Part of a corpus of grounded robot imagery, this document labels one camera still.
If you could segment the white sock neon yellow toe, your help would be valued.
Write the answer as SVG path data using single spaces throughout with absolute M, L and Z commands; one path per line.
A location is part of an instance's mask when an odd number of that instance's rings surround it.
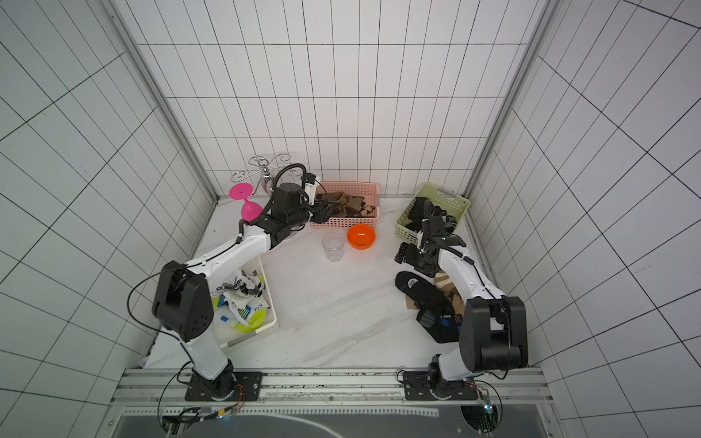
M 261 277 L 240 270 L 212 293 L 215 319 L 242 333 L 257 330 L 266 320 L 270 304 Z

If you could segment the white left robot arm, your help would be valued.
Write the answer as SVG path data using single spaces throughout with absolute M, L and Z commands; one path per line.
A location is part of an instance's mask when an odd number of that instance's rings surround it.
M 285 167 L 280 174 L 301 170 L 301 183 L 279 183 L 255 219 L 239 221 L 237 236 L 222 246 L 184 264 L 166 264 L 158 277 L 152 313 L 175 334 L 191 359 L 196 375 L 206 383 L 223 385 L 233 379 L 233 365 L 215 340 L 212 294 L 224 280 L 251 259 L 282 243 L 308 222 L 330 219 L 326 202 L 316 200 L 316 175 L 302 164 Z

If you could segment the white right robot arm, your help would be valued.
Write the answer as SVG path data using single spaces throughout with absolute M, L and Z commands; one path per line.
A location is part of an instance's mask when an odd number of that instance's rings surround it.
M 495 286 L 469 255 L 465 241 L 445 229 L 445 220 L 421 220 L 415 244 L 400 246 L 395 261 L 434 277 L 444 272 L 462 297 L 465 309 L 458 346 L 434 359 L 441 381 L 465 380 L 479 372 L 509 372 L 529 362 L 527 315 L 519 297 Z

